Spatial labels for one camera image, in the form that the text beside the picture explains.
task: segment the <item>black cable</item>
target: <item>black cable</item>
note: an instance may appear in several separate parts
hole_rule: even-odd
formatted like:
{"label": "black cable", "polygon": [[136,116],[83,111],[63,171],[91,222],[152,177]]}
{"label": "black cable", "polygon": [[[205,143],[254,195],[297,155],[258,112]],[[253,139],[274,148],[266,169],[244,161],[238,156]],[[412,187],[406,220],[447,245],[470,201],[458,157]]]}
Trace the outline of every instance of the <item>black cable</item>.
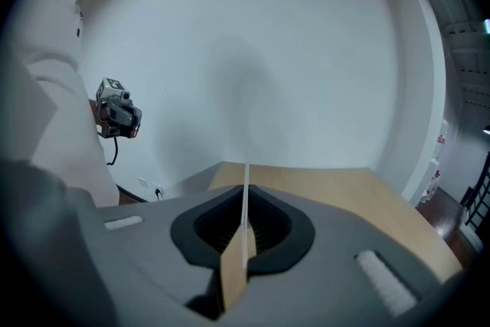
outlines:
{"label": "black cable", "polygon": [[107,162],[107,165],[114,165],[114,162],[116,162],[117,152],[119,151],[119,149],[117,147],[117,139],[116,138],[114,138],[114,145],[116,146],[116,153],[114,154],[114,159],[112,162]]}

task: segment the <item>white stick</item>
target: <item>white stick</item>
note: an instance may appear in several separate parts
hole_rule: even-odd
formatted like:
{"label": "white stick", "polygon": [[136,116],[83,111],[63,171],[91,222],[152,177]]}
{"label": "white stick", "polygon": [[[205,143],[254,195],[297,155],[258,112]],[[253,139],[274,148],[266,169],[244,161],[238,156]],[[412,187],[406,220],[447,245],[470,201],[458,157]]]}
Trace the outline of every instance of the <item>white stick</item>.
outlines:
{"label": "white stick", "polygon": [[247,268],[248,263],[248,245],[247,245],[247,229],[248,229],[248,185],[250,175],[250,164],[245,164],[245,179],[243,180],[243,201],[242,201],[242,256],[243,268]]}

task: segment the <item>gray panel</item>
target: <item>gray panel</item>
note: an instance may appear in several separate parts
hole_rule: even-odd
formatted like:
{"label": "gray panel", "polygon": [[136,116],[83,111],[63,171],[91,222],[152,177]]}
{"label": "gray panel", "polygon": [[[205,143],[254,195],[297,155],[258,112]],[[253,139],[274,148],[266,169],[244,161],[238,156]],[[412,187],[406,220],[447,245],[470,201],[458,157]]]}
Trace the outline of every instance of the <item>gray panel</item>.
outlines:
{"label": "gray panel", "polygon": [[28,280],[80,325],[117,325],[115,304],[90,259],[65,185],[26,162],[0,162],[0,173],[2,234]]}
{"label": "gray panel", "polygon": [[388,324],[393,319],[354,259],[363,250],[376,250],[421,298],[439,286],[435,276],[411,252],[357,215],[261,189],[306,213],[315,226],[315,242],[288,272],[252,278],[239,301],[222,316],[223,324]]}
{"label": "gray panel", "polygon": [[442,310],[442,307],[459,288],[465,278],[466,273],[464,271],[452,276],[443,285],[441,285],[441,287],[438,288],[435,293],[425,297],[417,304],[417,306],[396,318],[396,321],[392,326],[408,327],[415,325],[437,325],[435,321],[430,320],[429,318],[436,312]]}
{"label": "gray panel", "polygon": [[110,292],[120,326],[211,325],[206,318],[174,301],[131,260],[107,250],[106,245],[93,244],[93,259]]}
{"label": "gray panel", "polygon": [[[82,190],[70,190],[77,204],[83,235],[97,267],[100,268],[105,260],[110,259],[110,254],[117,254],[118,259],[110,262],[113,269],[116,265],[130,265],[145,280],[181,304],[206,293],[213,272],[187,263],[172,242],[170,226],[183,211],[223,192],[222,189],[169,201],[95,209],[91,198],[83,197]],[[103,224],[104,221],[133,215],[140,216],[143,222],[114,231],[108,231]]]}

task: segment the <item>camera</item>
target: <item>camera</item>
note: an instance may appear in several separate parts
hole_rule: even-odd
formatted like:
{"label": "camera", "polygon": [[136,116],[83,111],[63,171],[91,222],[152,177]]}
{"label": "camera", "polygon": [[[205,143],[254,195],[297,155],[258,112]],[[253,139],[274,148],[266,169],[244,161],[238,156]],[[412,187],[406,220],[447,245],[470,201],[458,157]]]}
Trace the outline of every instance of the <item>camera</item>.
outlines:
{"label": "camera", "polygon": [[141,124],[142,111],[132,105],[131,93],[118,81],[103,78],[96,93],[97,117],[102,125],[99,135],[103,138],[135,135]]}

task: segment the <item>white shirt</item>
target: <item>white shirt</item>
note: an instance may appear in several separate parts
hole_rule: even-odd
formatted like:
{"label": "white shirt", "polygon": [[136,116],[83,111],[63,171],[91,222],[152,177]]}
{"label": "white shirt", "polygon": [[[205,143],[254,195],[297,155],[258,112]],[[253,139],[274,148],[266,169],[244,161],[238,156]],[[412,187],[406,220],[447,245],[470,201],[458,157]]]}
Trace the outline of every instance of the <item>white shirt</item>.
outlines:
{"label": "white shirt", "polygon": [[57,105],[32,163],[69,187],[88,190],[96,206],[113,206],[119,202],[119,191],[106,165],[83,79],[77,74],[82,33],[77,0],[18,0],[5,39]]}

